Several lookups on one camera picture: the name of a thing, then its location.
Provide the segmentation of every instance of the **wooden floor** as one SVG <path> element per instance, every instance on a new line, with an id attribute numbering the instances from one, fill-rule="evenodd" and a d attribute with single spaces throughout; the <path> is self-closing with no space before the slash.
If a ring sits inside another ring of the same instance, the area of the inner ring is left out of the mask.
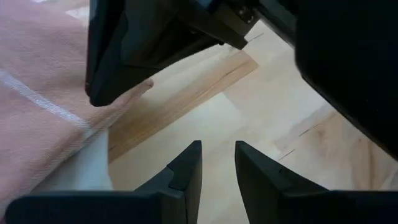
<path id="1" fill-rule="evenodd" d="M 66 10 L 82 23 L 84 1 Z M 199 223 L 248 222 L 236 140 L 329 189 L 398 189 L 396 161 L 301 79 L 290 46 L 261 22 L 246 38 L 243 51 L 213 47 L 153 77 L 155 87 L 110 129 L 115 189 L 140 186 L 196 139 L 203 144 Z"/>

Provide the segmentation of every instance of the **black plastic part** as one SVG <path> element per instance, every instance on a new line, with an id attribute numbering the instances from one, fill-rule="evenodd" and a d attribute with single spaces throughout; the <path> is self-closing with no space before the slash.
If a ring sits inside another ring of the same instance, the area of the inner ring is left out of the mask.
<path id="1" fill-rule="evenodd" d="M 242 141 L 236 142 L 235 164 L 250 224 L 376 223 L 396 218 L 398 192 L 329 191 Z"/>
<path id="2" fill-rule="evenodd" d="M 248 29 L 227 26 L 196 1 L 90 0 L 85 90 L 94 106 L 118 96 L 169 65 L 216 44 L 238 49 Z M 211 3 L 213 13 L 218 5 Z"/>
<path id="3" fill-rule="evenodd" d="M 235 147 L 235 166 L 244 207 L 253 223 L 277 223 L 284 194 L 327 192 L 243 141 Z"/>
<path id="4" fill-rule="evenodd" d="M 273 31 L 286 42 L 295 45 L 295 30 L 298 5 L 296 0 L 259 0 L 256 6 L 258 15 Z"/>
<path id="5" fill-rule="evenodd" d="M 246 35 L 259 20 L 252 9 L 231 2 L 221 3 L 214 16 L 241 36 Z"/>
<path id="6" fill-rule="evenodd" d="M 47 192 L 21 197 L 8 206 L 6 223 L 194 224 L 201 192 L 201 142 L 193 142 L 170 164 L 172 169 L 166 167 L 133 192 Z"/>
<path id="7" fill-rule="evenodd" d="M 303 78 L 398 159 L 398 1 L 306 1 L 297 23 Z"/>

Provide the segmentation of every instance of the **wood grain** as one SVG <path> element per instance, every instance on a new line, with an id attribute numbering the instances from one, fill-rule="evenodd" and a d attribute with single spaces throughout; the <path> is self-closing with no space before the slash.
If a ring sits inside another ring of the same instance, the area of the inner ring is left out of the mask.
<path id="1" fill-rule="evenodd" d="M 328 189 L 372 189 L 369 139 L 336 111 L 283 148 L 281 164 Z"/>
<path id="2" fill-rule="evenodd" d="M 112 162 L 256 68 L 257 63 L 240 51 L 148 113 L 130 122 L 119 119 L 118 123 L 123 125 L 115 124 L 109 132 L 109 161 Z"/>

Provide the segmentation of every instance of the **white stripe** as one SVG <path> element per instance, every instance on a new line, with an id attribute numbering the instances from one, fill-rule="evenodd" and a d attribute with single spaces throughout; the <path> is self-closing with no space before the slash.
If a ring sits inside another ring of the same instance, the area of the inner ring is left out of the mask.
<path id="1" fill-rule="evenodd" d="M 0 80 L 7 86 L 17 90 L 22 96 L 28 98 L 30 101 L 34 102 L 37 106 L 46 109 L 47 111 L 59 116 L 62 119 L 72 122 L 79 128 L 83 128 L 85 130 L 84 138 L 88 138 L 93 134 L 90 125 L 84 119 L 81 119 L 77 115 L 51 103 L 49 100 L 45 99 L 40 94 L 31 90 L 28 86 L 25 86 L 22 82 L 16 80 L 6 71 L 1 69 L 0 69 Z"/>

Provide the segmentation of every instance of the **pink fabric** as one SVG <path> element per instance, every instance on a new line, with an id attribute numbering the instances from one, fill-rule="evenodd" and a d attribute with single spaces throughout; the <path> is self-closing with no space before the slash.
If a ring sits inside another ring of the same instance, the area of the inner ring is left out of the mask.
<path id="1" fill-rule="evenodd" d="M 0 1 L 0 220 L 61 162 L 148 90 L 111 106 L 84 92 L 87 31 L 79 21 L 29 0 Z"/>

